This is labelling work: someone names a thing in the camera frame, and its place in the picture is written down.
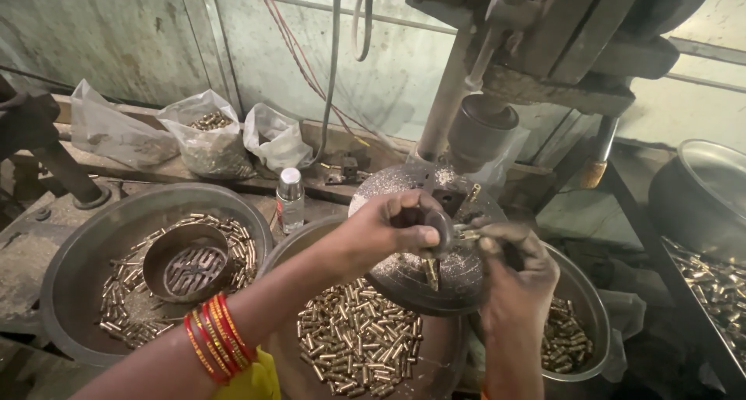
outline bangle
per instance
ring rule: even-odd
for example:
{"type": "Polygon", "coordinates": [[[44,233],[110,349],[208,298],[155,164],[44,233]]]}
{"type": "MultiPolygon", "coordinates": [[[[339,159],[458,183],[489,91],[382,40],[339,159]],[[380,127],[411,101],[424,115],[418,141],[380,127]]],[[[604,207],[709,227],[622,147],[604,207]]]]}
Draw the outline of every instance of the bangle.
{"type": "Polygon", "coordinates": [[[238,365],[234,363],[234,361],[228,356],[227,353],[225,353],[223,345],[220,344],[220,339],[215,333],[215,329],[213,329],[213,323],[210,321],[210,312],[207,310],[207,302],[202,304],[202,317],[204,317],[205,327],[207,327],[207,331],[210,332],[210,336],[213,339],[213,344],[218,349],[218,352],[220,352],[220,356],[223,358],[223,361],[226,365],[228,365],[228,368],[230,369],[230,374],[228,374],[229,377],[234,377],[239,372],[238,365]]]}
{"type": "Polygon", "coordinates": [[[216,383],[223,385],[225,384],[225,379],[220,378],[218,374],[215,372],[213,367],[210,366],[210,364],[207,362],[207,360],[204,358],[204,355],[202,354],[202,350],[200,350],[199,345],[197,345],[197,341],[194,339],[194,334],[192,333],[192,323],[189,320],[189,315],[187,314],[184,316],[184,327],[186,328],[186,333],[189,335],[189,340],[192,342],[192,347],[194,348],[194,352],[197,354],[197,357],[199,358],[199,361],[202,363],[204,368],[207,370],[207,374],[210,375],[210,377],[215,381],[216,383]]]}
{"type": "Polygon", "coordinates": [[[230,328],[230,331],[233,333],[233,336],[236,338],[236,341],[238,342],[238,346],[241,348],[241,352],[246,355],[246,357],[251,360],[252,362],[256,361],[256,349],[249,349],[246,347],[246,344],[241,339],[241,336],[238,334],[238,331],[236,330],[236,326],[233,324],[233,319],[230,318],[230,313],[228,312],[228,305],[225,303],[225,294],[223,292],[220,292],[218,294],[218,301],[220,304],[220,308],[222,309],[223,315],[225,316],[225,320],[228,322],[228,327],[230,328]]]}
{"type": "Polygon", "coordinates": [[[234,364],[239,368],[239,370],[243,371],[248,367],[248,361],[246,357],[241,354],[241,352],[238,349],[238,345],[236,344],[236,340],[229,337],[228,334],[225,332],[225,329],[228,328],[228,325],[225,324],[224,326],[224,320],[222,317],[222,314],[220,313],[219,307],[216,308],[218,301],[216,297],[213,297],[209,300],[208,304],[210,307],[210,316],[213,319],[213,322],[215,322],[215,326],[218,328],[218,334],[220,334],[221,343],[223,345],[223,348],[228,352],[228,356],[231,358],[231,360],[234,361],[234,364]]]}
{"type": "Polygon", "coordinates": [[[204,340],[204,344],[207,345],[208,351],[210,351],[210,355],[213,356],[213,359],[215,362],[217,362],[220,369],[223,370],[223,373],[230,378],[231,373],[228,367],[225,366],[225,363],[223,363],[223,360],[218,356],[218,352],[215,351],[215,348],[210,345],[210,336],[207,334],[207,331],[202,326],[202,323],[199,320],[199,314],[197,313],[197,310],[192,310],[192,316],[194,317],[194,321],[197,323],[197,330],[199,330],[200,335],[202,336],[202,340],[204,340]]]}

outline red wire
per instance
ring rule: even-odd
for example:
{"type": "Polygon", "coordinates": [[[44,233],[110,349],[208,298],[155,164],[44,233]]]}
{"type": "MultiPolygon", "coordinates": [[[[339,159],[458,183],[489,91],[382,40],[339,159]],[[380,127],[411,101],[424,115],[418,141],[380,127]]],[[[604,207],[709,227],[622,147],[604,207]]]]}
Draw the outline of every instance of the red wire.
{"type": "MultiPolygon", "coordinates": [[[[303,48],[301,47],[300,43],[298,43],[298,40],[295,38],[295,35],[293,34],[293,31],[290,30],[290,27],[288,27],[287,23],[285,22],[285,18],[280,13],[280,9],[277,8],[277,4],[275,3],[275,0],[269,0],[272,3],[272,6],[275,8],[275,11],[277,12],[277,16],[275,16],[275,13],[272,11],[272,8],[269,6],[269,3],[267,0],[263,0],[264,4],[267,7],[267,10],[269,10],[269,13],[272,15],[272,18],[275,20],[275,24],[277,25],[277,28],[280,30],[280,33],[282,34],[283,41],[285,42],[285,46],[287,46],[288,50],[293,56],[293,59],[295,60],[295,64],[298,65],[298,69],[301,70],[301,74],[303,75],[303,79],[306,80],[309,87],[311,87],[311,90],[313,90],[319,97],[322,99],[326,99],[326,94],[322,91],[321,84],[319,84],[319,81],[316,79],[315,74],[313,73],[313,68],[311,68],[311,64],[308,63],[308,59],[306,58],[305,53],[303,52],[303,48]],[[308,71],[311,73],[311,78],[308,77],[308,74],[305,72],[305,69],[301,65],[300,60],[298,59],[298,55],[295,53],[295,50],[293,48],[293,45],[289,43],[288,38],[290,37],[293,40],[293,43],[295,44],[295,47],[298,48],[298,51],[301,52],[301,56],[303,58],[303,61],[305,62],[306,66],[308,67],[308,71]]],[[[365,125],[362,125],[359,121],[352,119],[347,113],[342,112],[337,106],[332,104],[332,110],[336,114],[337,118],[340,120],[342,126],[354,137],[357,137],[355,133],[348,127],[347,123],[344,119],[342,119],[342,116],[346,117],[350,121],[352,121],[354,124],[358,125],[360,128],[363,128],[367,130],[369,133],[373,134],[373,131],[365,127],[365,125]]]]}

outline small bottle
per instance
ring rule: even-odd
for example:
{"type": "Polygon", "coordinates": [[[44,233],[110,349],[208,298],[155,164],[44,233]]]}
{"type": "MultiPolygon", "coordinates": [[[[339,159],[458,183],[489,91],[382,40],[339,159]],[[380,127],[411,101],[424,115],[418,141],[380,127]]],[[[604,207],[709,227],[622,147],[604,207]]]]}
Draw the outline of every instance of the small bottle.
{"type": "Polygon", "coordinates": [[[303,226],[303,204],[306,192],[301,184],[301,172],[284,169],[277,185],[277,220],[285,234],[303,226]]]}

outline bottle cap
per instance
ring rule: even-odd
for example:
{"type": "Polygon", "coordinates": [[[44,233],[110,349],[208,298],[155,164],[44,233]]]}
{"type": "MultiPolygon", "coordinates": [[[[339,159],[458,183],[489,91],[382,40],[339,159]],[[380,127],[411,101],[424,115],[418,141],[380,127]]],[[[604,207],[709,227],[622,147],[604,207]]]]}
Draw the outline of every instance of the bottle cap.
{"type": "Polygon", "coordinates": [[[294,201],[303,195],[301,172],[295,167],[284,169],[280,173],[280,183],[277,185],[277,195],[286,201],[294,201]]]}

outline metal grate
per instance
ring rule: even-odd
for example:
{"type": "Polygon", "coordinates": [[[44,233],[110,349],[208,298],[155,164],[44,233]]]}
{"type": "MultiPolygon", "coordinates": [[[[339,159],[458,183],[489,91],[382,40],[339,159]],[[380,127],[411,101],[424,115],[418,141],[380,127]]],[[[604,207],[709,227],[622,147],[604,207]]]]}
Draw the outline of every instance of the metal grate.
{"type": "Polygon", "coordinates": [[[214,281],[225,264],[225,254],[213,247],[184,249],[166,267],[166,290],[173,296],[198,291],[214,281]]]}

